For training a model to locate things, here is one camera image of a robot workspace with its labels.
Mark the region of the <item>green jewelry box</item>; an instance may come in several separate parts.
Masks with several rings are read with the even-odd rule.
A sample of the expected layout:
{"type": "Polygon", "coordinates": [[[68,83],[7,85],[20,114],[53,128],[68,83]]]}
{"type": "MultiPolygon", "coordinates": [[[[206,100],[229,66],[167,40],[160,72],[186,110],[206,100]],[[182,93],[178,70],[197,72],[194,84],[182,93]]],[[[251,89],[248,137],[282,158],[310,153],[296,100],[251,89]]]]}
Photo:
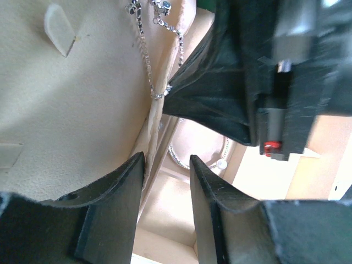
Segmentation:
{"type": "MultiPolygon", "coordinates": [[[[248,2],[240,51],[257,140],[248,2]]],[[[351,116],[319,115],[303,152],[279,161],[163,113],[214,19],[215,1],[1,1],[1,192],[57,200],[143,153],[129,263],[199,263],[192,155],[260,201],[351,201],[351,116]]]]}

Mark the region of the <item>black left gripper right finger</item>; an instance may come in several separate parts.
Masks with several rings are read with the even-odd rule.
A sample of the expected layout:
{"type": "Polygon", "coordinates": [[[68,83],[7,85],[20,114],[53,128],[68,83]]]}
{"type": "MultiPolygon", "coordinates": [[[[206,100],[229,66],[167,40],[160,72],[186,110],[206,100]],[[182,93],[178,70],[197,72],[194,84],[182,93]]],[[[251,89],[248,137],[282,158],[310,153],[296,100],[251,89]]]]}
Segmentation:
{"type": "Polygon", "coordinates": [[[190,156],[199,263],[351,263],[351,201],[257,200],[190,156]]]}

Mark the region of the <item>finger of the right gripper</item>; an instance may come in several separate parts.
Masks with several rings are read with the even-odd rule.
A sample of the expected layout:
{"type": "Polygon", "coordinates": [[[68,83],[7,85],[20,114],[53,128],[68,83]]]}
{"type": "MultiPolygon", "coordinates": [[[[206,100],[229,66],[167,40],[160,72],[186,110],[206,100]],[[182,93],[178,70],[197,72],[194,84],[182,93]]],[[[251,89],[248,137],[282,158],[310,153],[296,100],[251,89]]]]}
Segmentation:
{"type": "Polygon", "coordinates": [[[239,1],[215,1],[214,21],[171,78],[163,113],[255,146],[240,51],[239,1]]]}

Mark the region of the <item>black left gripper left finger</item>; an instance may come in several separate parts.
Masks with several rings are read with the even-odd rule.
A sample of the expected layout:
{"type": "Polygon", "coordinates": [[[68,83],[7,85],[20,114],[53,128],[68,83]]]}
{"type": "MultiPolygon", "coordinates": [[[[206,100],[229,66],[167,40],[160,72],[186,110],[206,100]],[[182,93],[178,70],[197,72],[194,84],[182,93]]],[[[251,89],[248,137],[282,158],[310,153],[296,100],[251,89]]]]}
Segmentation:
{"type": "Polygon", "coordinates": [[[145,158],[57,200],[1,192],[1,263],[129,263],[145,158]]]}

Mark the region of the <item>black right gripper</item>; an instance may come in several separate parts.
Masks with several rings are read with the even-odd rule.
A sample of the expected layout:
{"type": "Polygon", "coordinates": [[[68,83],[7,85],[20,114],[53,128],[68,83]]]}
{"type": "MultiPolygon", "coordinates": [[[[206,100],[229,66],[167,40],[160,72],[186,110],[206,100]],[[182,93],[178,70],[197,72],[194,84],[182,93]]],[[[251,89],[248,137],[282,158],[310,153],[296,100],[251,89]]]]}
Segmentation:
{"type": "Polygon", "coordinates": [[[316,118],[351,116],[351,1],[249,1],[260,154],[302,153],[316,118]]]}

